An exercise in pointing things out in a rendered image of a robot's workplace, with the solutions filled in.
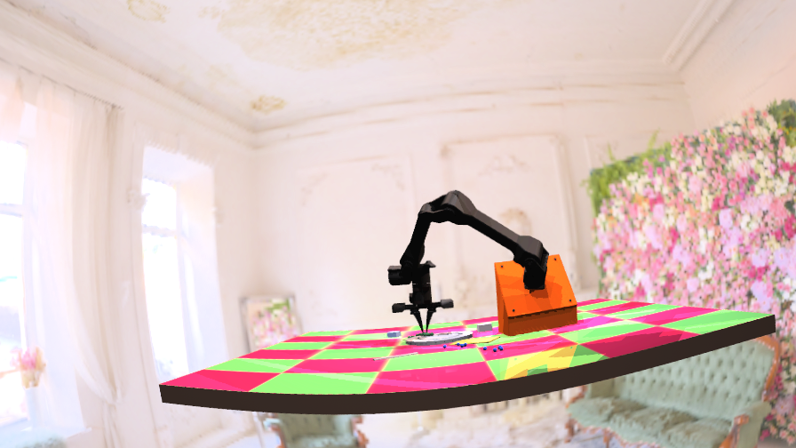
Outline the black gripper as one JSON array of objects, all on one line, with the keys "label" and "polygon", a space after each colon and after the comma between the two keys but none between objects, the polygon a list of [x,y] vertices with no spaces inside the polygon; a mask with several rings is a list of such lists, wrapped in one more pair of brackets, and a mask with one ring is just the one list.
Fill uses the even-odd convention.
[{"label": "black gripper", "polygon": [[[424,332],[424,327],[420,316],[420,308],[428,309],[426,314],[426,332],[429,328],[433,313],[437,312],[437,308],[454,308],[453,299],[446,299],[432,303],[431,284],[413,284],[412,290],[414,304],[406,305],[406,303],[395,303],[392,306],[392,313],[401,313],[404,310],[409,309],[410,314],[413,315],[418,321],[418,325],[420,326],[422,332]],[[417,306],[417,304],[420,304],[421,306]]]}]

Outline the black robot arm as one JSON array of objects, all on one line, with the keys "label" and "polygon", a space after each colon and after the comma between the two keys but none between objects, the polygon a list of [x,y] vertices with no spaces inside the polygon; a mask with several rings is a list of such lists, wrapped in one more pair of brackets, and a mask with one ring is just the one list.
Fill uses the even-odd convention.
[{"label": "black robot arm", "polygon": [[431,222],[449,221],[456,225],[468,225],[483,235],[504,246],[513,253],[513,262],[524,268],[524,289],[545,289],[549,252],[542,242],[532,236],[520,236],[490,216],[478,210],[462,192],[448,191],[431,202],[423,204],[404,254],[401,266],[389,266],[390,285],[430,283],[430,268],[435,264],[428,260],[420,264],[425,255],[425,240]]}]

